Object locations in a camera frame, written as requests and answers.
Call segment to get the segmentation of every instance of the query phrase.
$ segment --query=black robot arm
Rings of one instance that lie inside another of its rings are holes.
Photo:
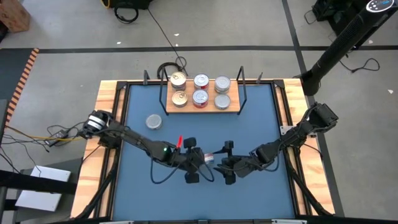
[[[186,171],[185,180],[188,184],[199,182],[196,171],[205,163],[202,150],[196,147],[195,138],[184,140],[187,151],[181,153],[180,147],[166,141],[152,141],[115,121],[112,114],[106,111],[93,111],[78,134],[85,139],[99,136],[98,144],[108,148],[119,149],[121,141],[126,141],[142,149],[154,162]]]
[[[233,142],[227,141],[222,150],[214,154],[228,153],[228,157],[221,160],[217,170],[222,173],[227,185],[235,183],[235,174],[238,177],[245,177],[251,172],[266,170],[277,158],[280,151],[288,147],[299,149],[307,139],[310,133],[324,133],[336,126],[338,117],[326,104],[315,103],[304,114],[302,120],[296,127],[288,130],[274,142],[261,144],[249,153],[249,156],[234,156],[232,154]],[[288,173],[302,189],[303,193],[313,205],[318,214],[329,215],[325,209],[320,206],[309,189],[302,182],[288,159]]]

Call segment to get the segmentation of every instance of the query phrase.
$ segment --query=gray concrete floor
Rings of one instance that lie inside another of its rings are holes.
[[[328,24],[307,25],[303,19],[314,2],[288,0],[300,45],[329,45]],[[134,24],[124,25],[98,0],[25,0],[24,5],[32,14],[30,30],[9,35],[0,47],[168,46],[147,11],[140,11]],[[280,1],[158,0],[150,9],[172,43],[179,46],[292,46]],[[371,40],[374,45],[397,45],[397,37],[396,14]],[[321,54],[303,52],[307,68]],[[234,77],[240,65],[252,78],[261,72],[264,78],[290,78],[300,73],[294,51],[208,51],[180,55],[188,61],[187,71],[191,74]],[[398,128],[398,51],[353,52],[343,61],[356,68],[369,57],[379,60],[380,71],[350,74],[337,65],[322,80],[315,99],[327,103],[340,117],[337,127],[326,133],[326,141],[346,216],[396,220],[398,153],[394,131]],[[46,127],[51,124],[71,126],[86,119],[94,108],[101,80],[141,78],[143,69],[155,77],[161,63],[174,60],[173,52],[39,54],[10,125],[33,135],[47,135]],[[33,166],[21,146],[3,148],[18,169]],[[38,165],[44,166],[80,158],[84,148],[85,142],[78,141],[46,153],[31,144],[29,152]],[[10,170],[4,162],[0,162],[0,169]],[[52,221],[64,216],[58,214]]]

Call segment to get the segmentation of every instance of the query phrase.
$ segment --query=wooden table frame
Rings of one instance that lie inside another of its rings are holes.
[[[98,97],[95,105],[95,110],[105,110],[112,113],[118,121],[125,117],[125,108],[128,105],[128,94],[125,94],[123,88],[126,82],[143,83],[143,80],[111,80],[102,81],[99,87]],[[277,113],[280,115],[279,124],[283,126],[290,126],[298,123],[307,110],[307,103],[301,87],[299,79],[283,79],[283,80],[261,80],[262,83],[271,83],[275,86],[273,94],[277,102]],[[159,85],[160,80],[148,80],[148,85]],[[256,80],[247,79],[246,84],[256,84]],[[85,157],[97,147],[98,138],[90,139],[87,143]],[[316,138],[308,138],[306,144],[314,148],[318,148]],[[75,194],[75,201],[73,203],[71,216],[75,217],[88,204],[92,196],[95,194],[101,182],[101,177],[109,172],[114,159],[114,150],[105,150],[100,147],[93,153],[81,167],[78,187]],[[316,150],[303,146],[301,148],[300,156],[295,155],[292,149],[288,151],[289,155],[285,158],[290,158],[292,164],[298,171],[298,174],[303,175],[307,187],[311,190],[312,194],[323,205],[323,207],[331,213],[334,213],[334,207],[331,200],[331,195],[326,180],[325,170],[323,168],[322,160]],[[296,215],[316,215],[316,212],[303,199],[303,194],[296,183],[290,182],[293,191],[292,195],[297,199],[297,207],[294,207]],[[112,214],[112,206],[109,202],[113,201],[114,184],[108,186],[106,192],[103,194],[101,203],[91,214],[95,217],[103,217]]]

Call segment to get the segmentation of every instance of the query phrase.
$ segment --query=can lid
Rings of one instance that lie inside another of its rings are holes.
[[[231,80],[226,76],[216,78],[216,87],[221,89],[228,89],[231,86]]]
[[[173,94],[172,101],[176,105],[184,105],[188,101],[188,96],[184,91],[176,91]]]
[[[157,129],[162,125],[162,118],[157,114],[152,114],[147,118],[145,123],[148,128]]]
[[[228,95],[220,94],[214,99],[217,108],[227,108],[231,104],[231,99]]]
[[[198,74],[193,81],[198,86],[205,86],[209,83],[209,77],[205,74]]]
[[[182,72],[174,72],[170,76],[170,82],[172,82],[173,85],[183,85],[185,81],[187,80],[186,76]]]
[[[205,103],[209,95],[205,90],[197,90],[193,92],[193,100],[197,103]]]

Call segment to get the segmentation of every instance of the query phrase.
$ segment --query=cardboard box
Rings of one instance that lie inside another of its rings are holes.
[[[18,0],[0,0],[0,21],[11,32],[29,30],[30,14]]]

